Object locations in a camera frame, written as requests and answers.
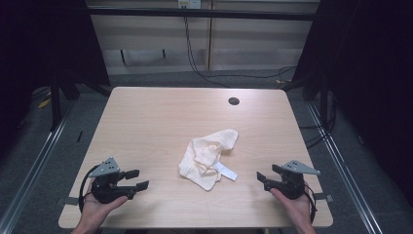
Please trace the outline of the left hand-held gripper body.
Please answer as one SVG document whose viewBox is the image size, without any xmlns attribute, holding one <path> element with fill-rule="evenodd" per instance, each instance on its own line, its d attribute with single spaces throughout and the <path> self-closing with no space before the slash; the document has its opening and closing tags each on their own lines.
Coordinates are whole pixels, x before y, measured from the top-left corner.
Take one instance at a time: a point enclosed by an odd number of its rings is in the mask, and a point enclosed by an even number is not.
<svg viewBox="0 0 413 234">
<path fill-rule="evenodd" d="M 88 172 L 88 177 L 94 180 L 91 192 L 100 203 L 108 204 L 122 196 L 129 200 L 133 198 L 136 192 L 119 189 L 120 172 L 122 170 L 113 157 L 109 157 Z"/>
</svg>

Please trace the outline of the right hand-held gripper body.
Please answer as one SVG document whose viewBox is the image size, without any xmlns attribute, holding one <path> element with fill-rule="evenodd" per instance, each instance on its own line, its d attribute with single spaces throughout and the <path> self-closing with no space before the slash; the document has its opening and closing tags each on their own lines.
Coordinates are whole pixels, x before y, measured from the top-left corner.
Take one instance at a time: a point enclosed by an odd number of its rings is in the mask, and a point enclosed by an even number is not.
<svg viewBox="0 0 413 234">
<path fill-rule="evenodd" d="M 291 160 L 280 167 L 285 169 L 285 173 L 281 175 L 281 181 L 275 181 L 275 188 L 290 200 L 295 200 L 305 193 L 304 175 L 320 175 L 319 170 L 298 160 Z"/>
</svg>

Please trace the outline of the cream white towel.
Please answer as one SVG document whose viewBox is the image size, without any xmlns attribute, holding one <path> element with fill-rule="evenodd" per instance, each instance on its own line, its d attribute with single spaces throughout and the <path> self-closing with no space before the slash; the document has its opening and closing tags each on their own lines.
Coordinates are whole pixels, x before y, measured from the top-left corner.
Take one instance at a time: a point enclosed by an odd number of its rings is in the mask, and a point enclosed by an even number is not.
<svg viewBox="0 0 413 234">
<path fill-rule="evenodd" d="M 220 158 L 223 152 L 234 148 L 238 135 L 228 129 L 191 139 L 178 164 L 178 173 L 205 191 L 210 191 L 222 176 L 235 181 L 238 175 L 222 164 Z"/>
</svg>

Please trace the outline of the person's left hand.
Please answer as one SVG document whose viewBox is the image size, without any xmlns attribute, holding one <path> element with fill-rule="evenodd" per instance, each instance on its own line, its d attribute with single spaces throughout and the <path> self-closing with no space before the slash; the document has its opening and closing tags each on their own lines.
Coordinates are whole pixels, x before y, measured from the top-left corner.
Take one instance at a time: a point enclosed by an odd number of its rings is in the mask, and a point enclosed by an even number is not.
<svg viewBox="0 0 413 234">
<path fill-rule="evenodd" d="M 87 225 L 99 228 L 112 211 L 120 208 L 127 201 L 128 198 L 126 196 L 122 196 L 111 203 L 102 204 L 94 197 L 93 193 L 89 189 L 88 193 L 84 197 L 84 208 L 78 225 Z"/>
</svg>

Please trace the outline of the person's right hand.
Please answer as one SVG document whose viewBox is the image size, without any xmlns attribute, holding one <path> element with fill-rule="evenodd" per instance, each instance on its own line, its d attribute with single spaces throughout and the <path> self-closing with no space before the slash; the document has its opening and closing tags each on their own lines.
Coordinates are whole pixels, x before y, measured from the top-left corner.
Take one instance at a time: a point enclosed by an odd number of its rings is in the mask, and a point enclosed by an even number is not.
<svg viewBox="0 0 413 234">
<path fill-rule="evenodd" d="M 312 225 L 310 216 L 310 201 L 305 195 L 302 195 L 295 200 L 290 200 L 276 188 L 272 188 L 270 193 L 282 204 L 293 227 L 295 225 L 302 224 Z"/>
</svg>

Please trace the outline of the black metal stand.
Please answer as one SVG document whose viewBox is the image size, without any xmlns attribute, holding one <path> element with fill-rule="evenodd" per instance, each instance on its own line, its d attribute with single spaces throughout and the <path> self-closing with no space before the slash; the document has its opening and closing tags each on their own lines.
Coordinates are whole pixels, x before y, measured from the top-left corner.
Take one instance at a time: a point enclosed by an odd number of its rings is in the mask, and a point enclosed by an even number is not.
<svg viewBox="0 0 413 234">
<path fill-rule="evenodd" d="M 51 101 L 53 112 L 51 130 L 54 131 L 61 121 L 59 83 L 55 72 L 52 73 L 51 78 Z"/>
</svg>

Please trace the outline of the black curtain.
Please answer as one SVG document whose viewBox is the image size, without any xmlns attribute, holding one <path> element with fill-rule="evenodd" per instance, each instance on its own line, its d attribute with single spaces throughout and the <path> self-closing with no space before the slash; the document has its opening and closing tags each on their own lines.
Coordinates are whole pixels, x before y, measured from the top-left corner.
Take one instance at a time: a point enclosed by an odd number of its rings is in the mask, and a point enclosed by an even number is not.
<svg viewBox="0 0 413 234">
<path fill-rule="evenodd" d="M 413 0 L 319 0 L 293 80 L 337 97 L 413 207 Z"/>
<path fill-rule="evenodd" d="M 84 84 L 109 96 L 110 81 L 86 0 L 0 0 L 0 160 L 16 144 L 32 93 L 78 97 Z"/>
</svg>

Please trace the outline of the black horizontal metal bar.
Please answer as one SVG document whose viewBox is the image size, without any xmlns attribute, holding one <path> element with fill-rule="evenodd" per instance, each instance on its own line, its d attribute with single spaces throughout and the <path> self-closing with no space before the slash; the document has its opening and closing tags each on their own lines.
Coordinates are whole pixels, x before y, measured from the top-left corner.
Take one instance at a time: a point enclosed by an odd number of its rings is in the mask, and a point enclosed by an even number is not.
<svg viewBox="0 0 413 234">
<path fill-rule="evenodd" d="M 302 20 L 313 21 L 319 17 L 316 14 L 252 12 L 203 9 L 153 9 L 153 8 L 111 8 L 89 7 L 90 15 L 103 16 L 140 16 L 140 17 L 182 17 L 211 19 L 242 19 L 242 20 Z"/>
</svg>

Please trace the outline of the metal floor rail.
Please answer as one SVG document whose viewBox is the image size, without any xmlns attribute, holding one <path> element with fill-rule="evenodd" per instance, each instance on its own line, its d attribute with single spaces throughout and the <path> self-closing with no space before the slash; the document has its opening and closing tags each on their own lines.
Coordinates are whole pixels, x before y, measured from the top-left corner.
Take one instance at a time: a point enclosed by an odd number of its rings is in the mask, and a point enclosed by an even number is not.
<svg viewBox="0 0 413 234">
<path fill-rule="evenodd" d="M 321 115 L 316 105 L 310 101 L 308 109 L 319 130 L 320 136 L 326 146 L 329 155 L 342 178 L 346 190 L 348 191 L 356 210 L 369 234 L 384 234 L 375 214 L 361 193 L 354 176 L 352 175 L 341 151 L 339 150 L 333 136 L 321 125 Z"/>
<path fill-rule="evenodd" d="M 68 104 L 67 110 L 62 115 L 61 120 L 57 123 L 55 128 L 49 132 L 44 145 L 34 161 L 34 164 L 25 175 L 24 181 L 19 187 L 17 194 L 0 219 L 0 234 L 12 234 L 21 213 L 27 204 L 32 190 L 40 177 L 40 174 L 46 167 L 46 164 L 60 139 L 60 136 L 66 126 L 67 119 L 73 110 L 73 106 L 74 102 L 70 102 Z"/>
</svg>

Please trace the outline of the white wall outlet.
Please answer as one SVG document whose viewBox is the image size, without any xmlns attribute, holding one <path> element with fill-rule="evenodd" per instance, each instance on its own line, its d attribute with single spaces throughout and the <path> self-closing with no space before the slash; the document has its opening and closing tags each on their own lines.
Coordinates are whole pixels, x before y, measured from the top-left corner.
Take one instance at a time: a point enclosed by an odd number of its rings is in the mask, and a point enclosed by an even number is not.
<svg viewBox="0 0 413 234">
<path fill-rule="evenodd" d="M 195 9 L 200 10 L 202 8 L 201 0 L 177 0 L 179 9 Z"/>
</svg>

